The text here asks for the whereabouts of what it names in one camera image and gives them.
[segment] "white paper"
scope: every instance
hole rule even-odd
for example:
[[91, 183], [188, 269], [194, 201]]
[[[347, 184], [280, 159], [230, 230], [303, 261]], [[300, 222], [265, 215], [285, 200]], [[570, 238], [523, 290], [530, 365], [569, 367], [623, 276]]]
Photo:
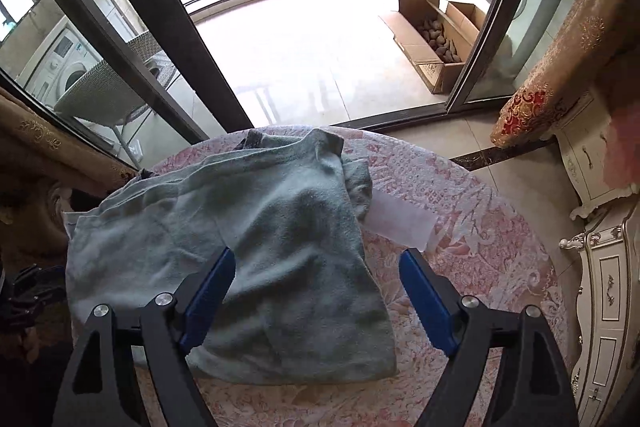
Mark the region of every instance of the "white paper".
[[436, 219], [435, 214], [421, 206], [374, 188], [371, 206], [362, 226], [394, 243], [423, 252], [429, 244]]

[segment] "green towel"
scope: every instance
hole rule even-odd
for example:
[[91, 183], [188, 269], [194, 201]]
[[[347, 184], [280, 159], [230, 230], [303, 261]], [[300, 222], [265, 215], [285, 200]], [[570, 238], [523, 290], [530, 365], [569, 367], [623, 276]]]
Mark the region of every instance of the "green towel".
[[145, 305], [227, 245], [236, 279], [191, 367], [250, 384], [394, 375], [391, 323], [356, 219], [370, 203], [369, 170], [341, 158], [342, 144], [318, 129], [303, 139], [251, 131], [240, 150], [66, 216], [72, 315]]

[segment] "round table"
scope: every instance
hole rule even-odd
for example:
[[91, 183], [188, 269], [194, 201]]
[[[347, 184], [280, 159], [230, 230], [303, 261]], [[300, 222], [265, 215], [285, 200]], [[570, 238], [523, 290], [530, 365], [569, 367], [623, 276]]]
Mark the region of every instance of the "round table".
[[[270, 126], [264, 133], [304, 136], [305, 126]], [[560, 350], [567, 354], [567, 311], [558, 277], [527, 222], [471, 172], [401, 140], [366, 131], [329, 127], [344, 138], [344, 153], [369, 159], [375, 188], [434, 212], [437, 247], [426, 255], [461, 294], [491, 308], [519, 312], [535, 304], [544, 312]], [[207, 140], [159, 163], [156, 173], [233, 149], [246, 132]], [[431, 346], [402, 288], [398, 256], [404, 247], [363, 231], [366, 261], [385, 300], [396, 339], [398, 374], [367, 383], [254, 386], [199, 379], [198, 386], [221, 426], [306, 425], [412, 427], [447, 359]], [[468, 426], [480, 426], [500, 362], [492, 349]], [[153, 425], [164, 425], [153, 385], [138, 371]]]

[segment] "white cabinet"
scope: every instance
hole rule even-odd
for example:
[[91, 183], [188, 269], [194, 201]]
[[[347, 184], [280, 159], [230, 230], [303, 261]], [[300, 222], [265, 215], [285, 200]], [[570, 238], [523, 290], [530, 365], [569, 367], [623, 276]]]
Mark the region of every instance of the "white cabinet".
[[632, 196], [612, 201], [586, 233], [563, 242], [578, 248], [582, 261], [577, 296], [582, 352], [571, 380], [581, 427], [606, 418], [638, 368], [639, 224], [640, 205]]
[[612, 188], [605, 182], [606, 132], [610, 122], [604, 102], [588, 91], [551, 131], [558, 138], [564, 167], [582, 200], [582, 206], [572, 211], [572, 219], [587, 217], [607, 201], [638, 193], [636, 184]]

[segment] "metal screw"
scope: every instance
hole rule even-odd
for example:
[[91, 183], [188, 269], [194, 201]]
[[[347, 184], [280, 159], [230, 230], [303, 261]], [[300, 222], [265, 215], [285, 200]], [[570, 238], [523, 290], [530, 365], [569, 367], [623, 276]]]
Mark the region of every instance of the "metal screw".
[[171, 304], [172, 300], [174, 300], [174, 296], [171, 293], [161, 293], [156, 297], [156, 304], [158, 306], [167, 306], [167, 304]]
[[96, 317], [104, 317], [107, 313], [109, 313], [109, 307], [106, 304], [98, 304], [94, 308], [94, 315]]
[[478, 300], [477, 297], [474, 297], [473, 295], [465, 295], [462, 298], [462, 305], [465, 308], [478, 308], [479, 304], [480, 304], [480, 301]]
[[540, 315], [542, 315], [542, 312], [540, 311], [540, 308], [538, 308], [537, 306], [533, 306], [533, 305], [527, 306], [524, 309], [524, 311], [525, 311], [525, 313], [527, 315], [529, 315], [529, 317], [533, 317], [535, 319], [540, 317]]

